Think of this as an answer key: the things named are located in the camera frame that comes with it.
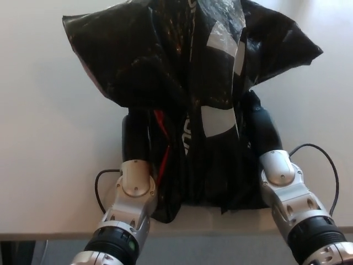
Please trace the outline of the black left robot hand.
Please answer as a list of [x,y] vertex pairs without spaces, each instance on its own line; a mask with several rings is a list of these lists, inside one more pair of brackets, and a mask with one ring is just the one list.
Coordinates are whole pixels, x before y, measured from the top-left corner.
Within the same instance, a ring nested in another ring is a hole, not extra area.
[[144,111],[129,109],[122,120],[122,161],[149,161],[148,118]]

